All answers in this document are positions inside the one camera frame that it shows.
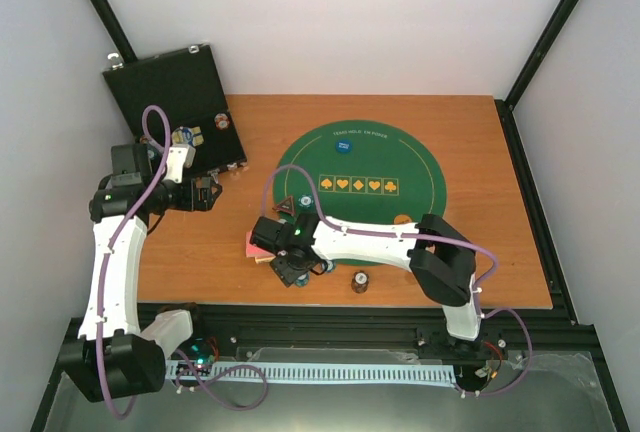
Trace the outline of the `red triangular dealer button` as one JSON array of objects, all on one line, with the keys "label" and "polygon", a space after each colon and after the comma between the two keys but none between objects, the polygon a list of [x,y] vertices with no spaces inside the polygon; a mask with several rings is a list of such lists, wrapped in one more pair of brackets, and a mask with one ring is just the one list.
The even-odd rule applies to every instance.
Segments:
[{"label": "red triangular dealer button", "polygon": [[274,204],[272,209],[278,213],[287,214],[290,216],[295,215],[295,201],[294,198],[289,195],[281,201]]}]

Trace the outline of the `brown poker chip stack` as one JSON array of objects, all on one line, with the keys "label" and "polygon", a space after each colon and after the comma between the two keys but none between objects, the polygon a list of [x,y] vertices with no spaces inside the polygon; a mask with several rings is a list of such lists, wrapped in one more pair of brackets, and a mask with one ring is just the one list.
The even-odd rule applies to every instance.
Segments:
[{"label": "brown poker chip stack", "polygon": [[356,294],[362,294],[367,291],[369,287],[369,275],[363,271],[356,271],[351,280],[351,289]]}]

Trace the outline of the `orange big blind button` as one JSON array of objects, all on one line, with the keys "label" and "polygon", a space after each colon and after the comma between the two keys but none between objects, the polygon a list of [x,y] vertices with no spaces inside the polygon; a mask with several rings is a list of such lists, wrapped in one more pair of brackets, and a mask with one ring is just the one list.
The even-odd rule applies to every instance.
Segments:
[{"label": "orange big blind button", "polygon": [[395,216],[393,221],[393,223],[396,225],[402,225],[402,224],[407,224],[411,222],[412,222],[412,218],[406,214],[399,214]]}]

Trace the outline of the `blue small blind button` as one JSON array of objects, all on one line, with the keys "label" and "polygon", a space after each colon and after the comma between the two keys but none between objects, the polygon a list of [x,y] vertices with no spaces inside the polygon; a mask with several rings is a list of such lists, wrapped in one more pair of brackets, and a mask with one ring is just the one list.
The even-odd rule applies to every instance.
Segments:
[{"label": "blue small blind button", "polygon": [[349,139],[339,139],[335,142],[335,150],[340,154],[349,154],[353,150],[353,143]]}]

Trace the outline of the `teal poker chip stack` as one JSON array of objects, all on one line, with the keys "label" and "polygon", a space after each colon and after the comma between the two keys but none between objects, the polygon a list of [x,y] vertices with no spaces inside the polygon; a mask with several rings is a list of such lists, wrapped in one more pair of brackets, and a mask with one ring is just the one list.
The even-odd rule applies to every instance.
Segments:
[{"label": "teal poker chip stack", "polygon": [[294,282],[294,284],[297,287],[305,287],[309,283],[309,281],[310,281],[310,274],[307,273],[307,274],[299,276],[296,279],[296,281]]}]

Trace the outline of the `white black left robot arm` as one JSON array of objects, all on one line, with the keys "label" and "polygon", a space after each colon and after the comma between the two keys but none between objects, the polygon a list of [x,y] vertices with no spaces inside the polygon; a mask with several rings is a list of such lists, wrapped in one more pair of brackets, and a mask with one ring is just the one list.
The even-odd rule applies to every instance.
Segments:
[{"label": "white black left robot arm", "polygon": [[207,345],[207,328],[187,309],[161,312],[146,328],[137,311],[151,216],[209,211],[222,192],[209,177],[184,177],[194,156],[187,144],[166,148],[158,164],[145,144],[111,150],[112,172],[89,203],[95,260],[86,312],[76,339],[59,353],[62,370],[90,402],[157,392],[166,361],[178,348],[193,355]]}]

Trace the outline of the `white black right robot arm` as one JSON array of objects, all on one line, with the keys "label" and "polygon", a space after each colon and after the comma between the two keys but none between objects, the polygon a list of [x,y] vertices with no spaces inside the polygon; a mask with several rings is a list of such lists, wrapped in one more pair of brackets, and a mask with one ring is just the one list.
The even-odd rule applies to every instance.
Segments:
[{"label": "white black right robot arm", "polygon": [[262,217],[259,224],[266,231],[255,231],[252,241],[276,256],[273,268],[285,284],[316,265],[340,260],[390,265],[411,273],[424,295],[442,307],[450,336],[478,338],[479,248],[444,219],[426,214],[418,222],[381,225],[303,213],[293,223]]}]

